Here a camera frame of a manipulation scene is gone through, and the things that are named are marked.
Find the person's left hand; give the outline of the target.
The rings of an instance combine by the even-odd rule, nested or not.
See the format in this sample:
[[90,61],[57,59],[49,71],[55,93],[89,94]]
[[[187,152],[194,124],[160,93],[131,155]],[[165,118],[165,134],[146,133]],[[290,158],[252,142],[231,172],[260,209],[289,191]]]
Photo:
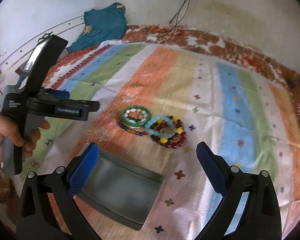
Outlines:
[[15,146],[23,146],[25,156],[29,158],[33,155],[37,141],[40,139],[40,130],[34,130],[29,139],[24,140],[19,133],[18,125],[0,113],[0,162],[2,162],[2,140],[4,137],[7,137]]

